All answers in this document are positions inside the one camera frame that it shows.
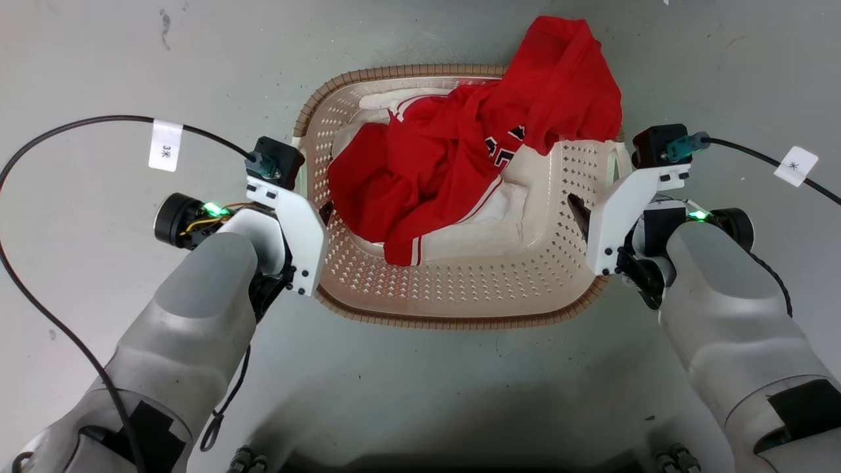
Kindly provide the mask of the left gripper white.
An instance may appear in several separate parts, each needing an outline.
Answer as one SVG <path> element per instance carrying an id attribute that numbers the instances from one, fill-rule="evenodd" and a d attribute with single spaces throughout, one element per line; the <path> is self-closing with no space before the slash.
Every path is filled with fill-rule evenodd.
<path id="1" fill-rule="evenodd" d="M 246 197 L 252 201 L 223 224 L 223 233 L 246 237 L 258 263 L 248 287 L 256 320 L 282 292 L 313 296 L 327 257 L 327 228 L 334 213 L 332 200 L 318 210 L 297 192 L 258 177 L 247 177 Z"/>

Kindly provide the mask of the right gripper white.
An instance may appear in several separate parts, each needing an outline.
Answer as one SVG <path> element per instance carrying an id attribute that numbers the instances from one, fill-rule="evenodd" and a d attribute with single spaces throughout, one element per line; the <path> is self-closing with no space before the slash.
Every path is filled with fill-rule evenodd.
<path id="1" fill-rule="evenodd" d="M 590 210 L 579 195 L 567 197 L 587 245 L 587 267 L 597 276 L 622 276 L 649 309 L 660 309 L 675 267 L 665 246 L 688 221 L 682 200 L 655 200 L 656 194 L 684 187 L 690 165 L 638 169 L 619 179 Z"/>

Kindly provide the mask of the beige perforated plastic laundry basket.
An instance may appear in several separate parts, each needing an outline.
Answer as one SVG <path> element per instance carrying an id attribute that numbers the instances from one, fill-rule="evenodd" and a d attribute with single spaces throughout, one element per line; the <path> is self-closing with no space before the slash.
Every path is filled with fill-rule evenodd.
<path id="1" fill-rule="evenodd" d="M 294 127 L 292 144 L 306 158 L 298 191 L 318 208 L 330 203 L 334 138 L 343 125 L 363 119 L 364 96 L 421 87 L 454 89 L 499 79 L 506 71 L 489 64 L 411 64 L 328 80 L 307 100 Z M 609 143 L 562 141 L 546 156 L 520 150 L 503 179 L 528 189 L 523 243 L 506 256 L 390 265 L 381 246 L 361 240 L 332 214 L 315 298 L 348 319 L 394 327 L 497 330 L 571 319 L 597 301 L 610 277 L 588 269 L 567 197 L 573 192 L 592 207 L 630 170 L 624 132 Z"/>

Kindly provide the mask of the white garment with red trim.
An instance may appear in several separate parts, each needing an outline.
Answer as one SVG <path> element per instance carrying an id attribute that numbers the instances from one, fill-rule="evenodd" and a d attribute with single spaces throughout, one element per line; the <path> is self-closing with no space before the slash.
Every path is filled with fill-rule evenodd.
<path id="1" fill-rule="evenodd" d="M 334 210 L 391 265 L 501 256 L 522 245 L 528 189 L 502 172 L 522 146 L 518 105 L 495 110 L 495 84 L 369 94 L 334 136 Z"/>

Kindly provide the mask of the red sports jersey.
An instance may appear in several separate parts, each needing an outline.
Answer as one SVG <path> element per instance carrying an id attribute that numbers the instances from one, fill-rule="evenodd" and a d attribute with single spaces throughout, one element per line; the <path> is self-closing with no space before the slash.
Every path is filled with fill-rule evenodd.
<path id="1" fill-rule="evenodd" d="M 348 127 L 327 170 L 334 209 L 387 263 L 427 260 L 424 238 L 468 221 L 502 186 L 520 147 L 611 141 L 621 90 L 583 19 L 541 16 L 503 77 L 382 105 L 386 122 Z"/>

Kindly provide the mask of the black base connector cluster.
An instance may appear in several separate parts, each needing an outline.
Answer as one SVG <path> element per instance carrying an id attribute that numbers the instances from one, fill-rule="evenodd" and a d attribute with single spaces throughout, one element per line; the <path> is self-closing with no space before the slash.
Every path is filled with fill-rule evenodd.
<path id="1" fill-rule="evenodd" d="M 681 443 L 674 443 L 668 451 L 654 455 L 657 473 L 702 473 L 700 462 Z"/>
<path id="2" fill-rule="evenodd" d="M 243 445 L 237 451 L 225 473 L 268 473 L 268 458 L 264 454 L 256 454 L 249 446 Z"/>

